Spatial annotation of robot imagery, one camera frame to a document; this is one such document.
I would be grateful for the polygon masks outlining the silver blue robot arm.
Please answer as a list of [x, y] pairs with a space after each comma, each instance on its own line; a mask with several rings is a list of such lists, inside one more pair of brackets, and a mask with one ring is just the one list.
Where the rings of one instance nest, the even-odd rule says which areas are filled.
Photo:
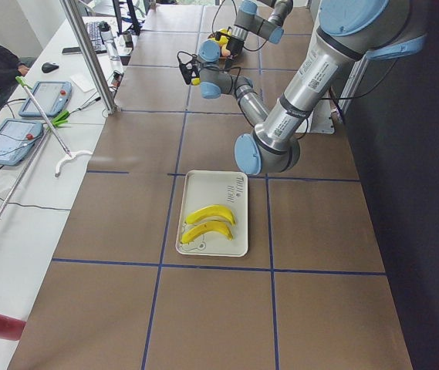
[[342, 67], [361, 60], [395, 59], [422, 50], [426, 37], [428, 1], [323, 1], [319, 27], [284, 93], [273, 109], [263, 103], [244, 76], [230, 74], [232, 60], [252, 33], [273, 44], [283, 36], [283, 23], [292, 11], [291, 1], [268, 1], [273, 12], [268, 18], [257, 14], [258, 6], [243, 1], [230, 32], [225, 33], [230, 52], [225, 66], [218, 60], [221, 47], [213, 39], [202, 43], [198, 53], [179, 68], [186, 84], [196, 83], [205, 99], [221, 95], [235, 97], [251, 133], [235, 142], [235, 161], [247, 174], [281, 173], [300, 157], [295, 132], [309, 118]]
[[272, 8], [272, 13], [267, 19], [257, 14], [258, 6], [253, 1], [241, 2], [226, 45], [230, 56], [240, 54], [249, 33], [260, 36], [272, 44], [280, 42], [284, 34], [283, 24], [293, 9], [293, 2], [280, 0], [262, 3]]

